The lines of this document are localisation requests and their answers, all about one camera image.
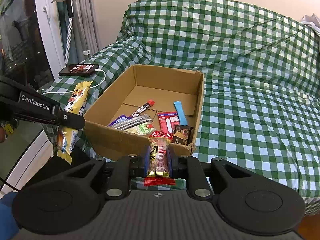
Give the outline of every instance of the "white charging cable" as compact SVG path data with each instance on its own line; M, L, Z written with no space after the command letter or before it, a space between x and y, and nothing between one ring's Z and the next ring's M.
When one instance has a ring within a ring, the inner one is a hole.
M102 71L104 77L103 77L103 80L102 80L98 85L95 85L95 86L93 86L93 87L90 87L90 89L100 86L100 85L106 80L106 73L105 73L102 69L96 68L95 71ZM72 92L73 92L73 91L67 91L67 92L45 92L45 93L43 93L42 95L46 95L46 94L67 94L67 93L72 93Z

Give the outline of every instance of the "black snack package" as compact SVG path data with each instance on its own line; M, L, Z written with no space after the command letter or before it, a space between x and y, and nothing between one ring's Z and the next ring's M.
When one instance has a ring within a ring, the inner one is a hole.
M191 137L192 127L177 124L174 127L172 143L188 145Z

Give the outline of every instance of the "purple snack package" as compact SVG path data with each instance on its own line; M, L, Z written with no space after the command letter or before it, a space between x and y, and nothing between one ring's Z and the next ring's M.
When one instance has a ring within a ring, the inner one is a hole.
M108 126L111 126L111 125L114 125L115 123L120 123L120 122L123 122L123 121L126 121L128 119L131 119L132 116L125 116L124 114L122 114L121 116L119 116L117 119L115 119L111 124L109 124Z

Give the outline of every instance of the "gray curtain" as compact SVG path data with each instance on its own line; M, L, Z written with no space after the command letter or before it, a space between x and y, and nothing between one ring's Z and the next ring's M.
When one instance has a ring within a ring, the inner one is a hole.
M73 34L80 62L86 59L83 51L90 50L90 54L93 55L100 49L93 0L73 0L73 10Z

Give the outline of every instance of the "ribbed gray surface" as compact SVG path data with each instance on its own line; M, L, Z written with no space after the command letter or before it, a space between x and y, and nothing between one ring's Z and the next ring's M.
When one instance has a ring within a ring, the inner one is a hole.
M301 240L295 233L253 236L225 223L206 201L186 191L132 191L123 200L109 201L99 216L83 228L59 236L42 236L25 229L14 240Z

